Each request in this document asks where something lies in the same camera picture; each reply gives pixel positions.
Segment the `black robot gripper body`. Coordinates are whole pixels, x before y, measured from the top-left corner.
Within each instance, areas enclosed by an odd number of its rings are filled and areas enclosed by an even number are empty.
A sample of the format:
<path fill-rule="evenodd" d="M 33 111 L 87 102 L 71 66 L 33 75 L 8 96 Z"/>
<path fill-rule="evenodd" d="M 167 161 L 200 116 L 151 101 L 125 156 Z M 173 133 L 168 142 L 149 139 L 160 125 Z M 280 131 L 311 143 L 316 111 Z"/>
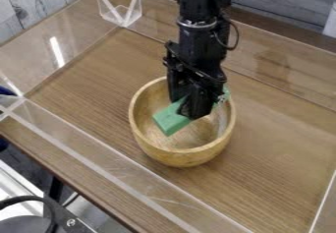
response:
<path fill-rule="evenodd" d="M 229 37 L 229 20 L 209 22 L 177 20 L 179 41 L 165 43 L 164 65 L 191 74 L 191 85 L 200 84 L 221 91 L 227 76 L 220 69 L 225 59 Z"/>

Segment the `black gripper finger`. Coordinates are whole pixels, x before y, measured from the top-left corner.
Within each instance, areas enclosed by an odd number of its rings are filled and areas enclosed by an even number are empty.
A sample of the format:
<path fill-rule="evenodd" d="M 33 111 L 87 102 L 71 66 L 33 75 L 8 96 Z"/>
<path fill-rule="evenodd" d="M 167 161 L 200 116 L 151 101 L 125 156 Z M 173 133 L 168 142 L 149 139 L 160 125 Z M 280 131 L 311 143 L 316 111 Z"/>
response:
<path fill-rule="evenodd" d="M 221 91 L 212 87 L 192 84 L 179 106 L 177 113 L 191 120 L 203 118 L 211 114 L 212 107 L 217 103 L 220 94 Z"/>
<path fill-rule="evenodd" d="M 167 74 L 169 99 L 172 102 L 183 100 L 189 101 L 191 74 L 188 71 L 179 71 L 176 68 L 168 68 Z"/>

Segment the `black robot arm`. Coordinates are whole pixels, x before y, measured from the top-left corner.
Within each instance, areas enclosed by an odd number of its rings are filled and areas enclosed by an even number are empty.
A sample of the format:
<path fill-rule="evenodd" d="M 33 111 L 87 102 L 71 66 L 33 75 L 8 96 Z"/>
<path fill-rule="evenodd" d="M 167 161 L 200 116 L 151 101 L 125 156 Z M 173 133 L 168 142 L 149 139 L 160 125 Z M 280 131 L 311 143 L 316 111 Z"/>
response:
<path fill-rule="evenodd" d="M 225 9 L 231 0 L 177 0 L 179 40 L 165 43 L 169 99 L 179 102 L 177 113 L 191 120 L 211 114 L 223 96 L 227 76 L 220 64 L 237 42 L 237 30 Z"/>

